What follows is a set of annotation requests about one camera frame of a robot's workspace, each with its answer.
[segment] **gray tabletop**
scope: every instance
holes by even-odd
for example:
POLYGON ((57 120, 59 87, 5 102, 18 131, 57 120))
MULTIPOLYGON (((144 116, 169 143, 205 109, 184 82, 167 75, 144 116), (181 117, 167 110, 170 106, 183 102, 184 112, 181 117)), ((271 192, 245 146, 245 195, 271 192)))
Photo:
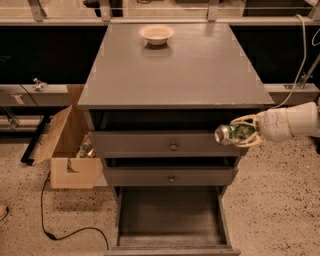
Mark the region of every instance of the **gray tabletop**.
POLYGON ((84 109, 256 108, 273 101, 227 24, 172 24, 163 47, 142 24, 108 27, 79 106, 84 109))

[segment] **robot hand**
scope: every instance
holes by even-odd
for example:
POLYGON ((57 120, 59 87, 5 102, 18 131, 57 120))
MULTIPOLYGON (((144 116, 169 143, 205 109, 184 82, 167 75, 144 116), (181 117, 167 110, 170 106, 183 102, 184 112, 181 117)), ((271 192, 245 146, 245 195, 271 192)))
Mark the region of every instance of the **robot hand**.
POLYGON ((264 141, 281 142, 295 136, 320 137, 320 113, 314 102, 243 116, 231 121, 229 126, 220 125, 215 131, 218 143, 238 147, 251 147, 264 141))

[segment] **drawer handle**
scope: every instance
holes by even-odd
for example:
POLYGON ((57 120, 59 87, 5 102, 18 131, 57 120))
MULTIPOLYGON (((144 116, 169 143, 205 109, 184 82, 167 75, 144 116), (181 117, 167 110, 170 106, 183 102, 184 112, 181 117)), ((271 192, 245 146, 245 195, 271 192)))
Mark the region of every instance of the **drawer handle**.
POLYGON ((169 176, 168 181, 169 181, 169 183, 174 183, 175 179, 173 176, 169 176))
POLYGON ((171 145, 170 145, 170 149, 171 149, 171 151, 177 151, 178 150, 177 144, 172 142, 171 145))

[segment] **white bowl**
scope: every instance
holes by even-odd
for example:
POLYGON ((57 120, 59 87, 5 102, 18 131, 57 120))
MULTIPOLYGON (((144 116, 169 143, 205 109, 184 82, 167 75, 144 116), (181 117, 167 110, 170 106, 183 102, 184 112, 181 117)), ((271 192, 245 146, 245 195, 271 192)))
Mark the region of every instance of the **white bowl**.
POLYGON ((174 30, 167 25, 147 25, 142 27, 139 33, 149 44, 163 45, 174 34, 174 30))

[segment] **terrazzo floor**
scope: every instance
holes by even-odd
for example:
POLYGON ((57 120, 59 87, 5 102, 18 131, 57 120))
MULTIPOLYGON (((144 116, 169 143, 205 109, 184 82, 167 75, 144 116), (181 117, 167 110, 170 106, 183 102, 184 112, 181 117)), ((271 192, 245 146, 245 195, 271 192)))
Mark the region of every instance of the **terrazzo floor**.
MULTIPOLYGON (((26 166, 24 143, 0 144, 0 255, 103 255, 94 230, 51 241, 41 229, 40 195, 49 162, 26 166)), ((234 248, 242 256, 320 255, 320 155, 309 138, 253 147, 227 189, 224 210, 234 248)), ((56 237, 92 226, 113 244, 116 204, 107 187, 44 192, 44 226, 56 237)))

